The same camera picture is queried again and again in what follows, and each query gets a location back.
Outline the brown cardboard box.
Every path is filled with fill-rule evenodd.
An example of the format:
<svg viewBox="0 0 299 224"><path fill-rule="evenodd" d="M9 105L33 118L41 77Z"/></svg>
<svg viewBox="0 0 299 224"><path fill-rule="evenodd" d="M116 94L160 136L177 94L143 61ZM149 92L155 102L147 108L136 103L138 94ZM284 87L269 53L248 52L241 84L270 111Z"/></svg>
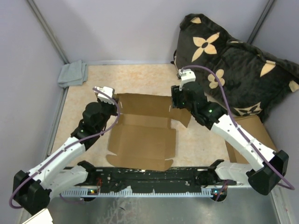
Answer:
<svg viewBox="0 0 299 224"><path fill-rule="evenodd" d="M169 96L117 94L121 114L109 136L106 160L115 167L166 171L176 153L171 121L188 127L191 114L172 107Z"/></svg>

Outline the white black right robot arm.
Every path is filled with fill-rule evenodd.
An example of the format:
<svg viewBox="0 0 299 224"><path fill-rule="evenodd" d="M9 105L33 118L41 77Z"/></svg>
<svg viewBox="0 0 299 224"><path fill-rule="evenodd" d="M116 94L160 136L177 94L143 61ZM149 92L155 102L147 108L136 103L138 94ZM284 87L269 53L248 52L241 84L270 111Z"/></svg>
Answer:
<svg viewBox="0 0 299 224"><path fill-rule="evenodd" d="M208 101L197 82L173 85L171 99L173 108L186 109L200 125L221 136L247 160L246 164L221 161L208 173L212 184L235 181L266 196L285 176L288 154L276 152L250 135L220 104Z"/></svg>

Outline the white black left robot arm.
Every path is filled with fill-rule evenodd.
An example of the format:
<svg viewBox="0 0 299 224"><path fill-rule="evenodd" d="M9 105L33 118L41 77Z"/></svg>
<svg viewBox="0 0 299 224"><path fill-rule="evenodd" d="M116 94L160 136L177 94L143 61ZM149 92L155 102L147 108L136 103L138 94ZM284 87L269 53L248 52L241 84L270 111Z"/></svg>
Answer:
<svg viewBox="0 0 299 224"><path fill-rule="evenodd" d="M65 172L63 169L110 130L107 122L111 116L120 116L118 99L111 98L111 101L89 103L78 127L54 154L29 171L20 170L15 174L13 193L9 198L11 208L24 208L34 215L62 192L78 184L92 185L96 182L96 168L87 161L81 161Z"/></svg>

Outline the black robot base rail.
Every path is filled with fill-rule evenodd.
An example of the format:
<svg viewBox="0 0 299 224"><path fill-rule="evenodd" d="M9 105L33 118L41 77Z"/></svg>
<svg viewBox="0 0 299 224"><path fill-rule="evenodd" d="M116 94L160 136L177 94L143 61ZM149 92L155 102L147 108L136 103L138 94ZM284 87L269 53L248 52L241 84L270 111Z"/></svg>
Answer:
<svg viewBox="0 0 299 224"><path fill-rule="evenodd" d="M223 181L215 172L217 160L208 167L171 167L166 171L131 168L96 167L88 165L91 172L87 180L76 187L88 188L84 200L96 196L206 196L222 201L226 192L220 188L235 186L232 180Z"/></svg>

